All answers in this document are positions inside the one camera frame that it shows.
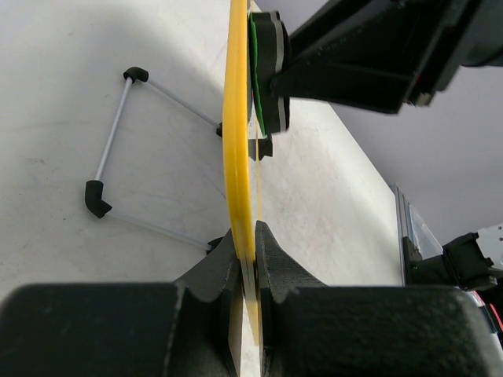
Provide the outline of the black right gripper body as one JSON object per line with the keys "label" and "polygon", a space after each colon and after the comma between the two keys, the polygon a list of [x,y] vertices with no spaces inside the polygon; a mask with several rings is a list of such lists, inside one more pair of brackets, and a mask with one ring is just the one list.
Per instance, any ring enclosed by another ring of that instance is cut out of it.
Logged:
{"label": "black right gripper body", "polygon": [[428,106],[447,89],[461,67],[502,66],[502,2],[456,1],[455,14],[408,97],[413,106]]}

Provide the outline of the yellow framed whiteboard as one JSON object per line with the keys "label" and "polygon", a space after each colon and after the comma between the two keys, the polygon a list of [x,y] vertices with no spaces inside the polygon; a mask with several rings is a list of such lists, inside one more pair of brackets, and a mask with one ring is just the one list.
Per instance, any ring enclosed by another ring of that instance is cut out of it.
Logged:
{"label": "yellow framed whiteboard", "polygon": [[233,243],[240,262],[248,328],[241,350],[246,376],[261,375],[255,226],[248,162],[248,2],[231,1],[222,109],[223,169]]}

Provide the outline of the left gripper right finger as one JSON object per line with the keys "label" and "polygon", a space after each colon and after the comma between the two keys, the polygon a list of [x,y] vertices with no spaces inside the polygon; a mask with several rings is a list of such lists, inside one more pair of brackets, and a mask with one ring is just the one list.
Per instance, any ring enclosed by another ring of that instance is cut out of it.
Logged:
{"label": "left gripper right finger", "polygon": [[499,376],[500,349],[453,287],[331,287],[255,226],[264,376]]}

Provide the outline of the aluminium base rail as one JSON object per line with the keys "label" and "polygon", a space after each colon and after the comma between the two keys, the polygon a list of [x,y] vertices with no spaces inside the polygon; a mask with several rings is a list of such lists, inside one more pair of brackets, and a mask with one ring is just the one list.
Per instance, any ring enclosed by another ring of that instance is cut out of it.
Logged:
{"label": "aluminium base rail", "polygon": [[391,191],[395,195],[398,240],[402,252],[402,280],[404,285],[410,285],[413,283],[412,264],[440,255],[442,246],[400,188],[392,185]]}

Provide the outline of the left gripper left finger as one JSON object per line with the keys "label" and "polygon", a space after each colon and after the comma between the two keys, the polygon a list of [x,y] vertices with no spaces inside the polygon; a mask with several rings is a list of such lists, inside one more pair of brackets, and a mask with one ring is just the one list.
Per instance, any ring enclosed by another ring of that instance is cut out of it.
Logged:
{"label": "left gripper left finger", "polygon": [[29,284],[1,304],[4,376],[237,376],[233,237],[172,282]]}

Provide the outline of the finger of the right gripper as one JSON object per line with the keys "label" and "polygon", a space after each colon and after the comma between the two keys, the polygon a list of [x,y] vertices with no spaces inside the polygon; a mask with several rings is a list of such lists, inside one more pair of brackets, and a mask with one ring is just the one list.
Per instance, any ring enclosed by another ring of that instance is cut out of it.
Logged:
{"label": "finger of the right gripper", "polygon": [[279,97],[396,114],[434,82],[457,1],[329,1],[290,35]]}

